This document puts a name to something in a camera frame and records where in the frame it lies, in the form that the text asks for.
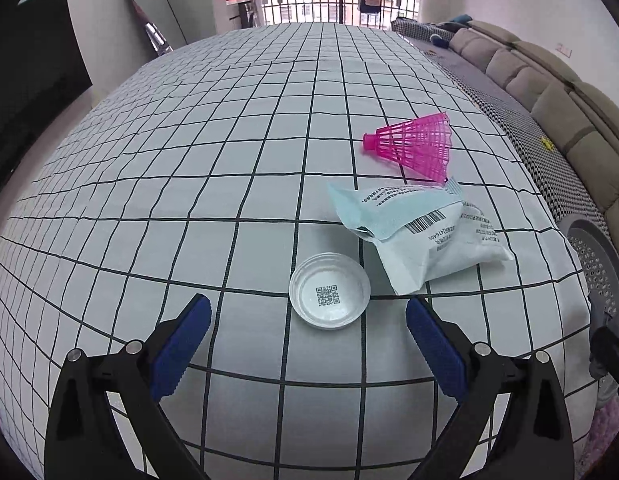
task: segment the blue gripper pad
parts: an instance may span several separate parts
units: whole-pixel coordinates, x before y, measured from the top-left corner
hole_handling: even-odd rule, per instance
[[[174,393],[211,322],[210,300],[202,296],[154,359],[150,395],[155,402]]]
[[[418,298],[407,303],[407,327],[443,393],[460,404],[467,396],[465,363]]]

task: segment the wall outlet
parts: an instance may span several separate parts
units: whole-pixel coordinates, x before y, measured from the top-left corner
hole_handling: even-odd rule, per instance
[[[572,57],[572,49],[571,48],[567,48],[562,43],[558,43],[557,44],[556,50],[558,50],[565,57]]]

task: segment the qr code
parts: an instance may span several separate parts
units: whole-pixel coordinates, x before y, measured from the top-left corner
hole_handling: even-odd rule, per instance
[[[321,306],[334,305],[341,302],[336,285],[317,286],[316,297],[318,298],[318,304]]]

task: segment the gray fan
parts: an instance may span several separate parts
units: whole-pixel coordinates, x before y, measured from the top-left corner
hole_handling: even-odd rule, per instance
[[[578,253],[585,272],[591,305],[590,338],[602,326],[619,337],[619,256],[616,249],[596,225],[582,216],[566,216],[559,227]],[[598,410],[614,396],[618,384],[591,355],[589,371],[594,379],[599,379]]]

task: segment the barcode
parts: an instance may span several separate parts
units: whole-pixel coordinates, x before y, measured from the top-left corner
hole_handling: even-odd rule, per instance
[[[316,297],[320,306],[333,305],[341,302],[338,297],[338,287],[336,285],[317,286]]]
[[[422,233],[428,227],[433,226],[436,222],[440,222],[441,220],[445,220],[445,215],[437,209],[427,215],[419,216],[405,227],[407,227],[412,234]]]

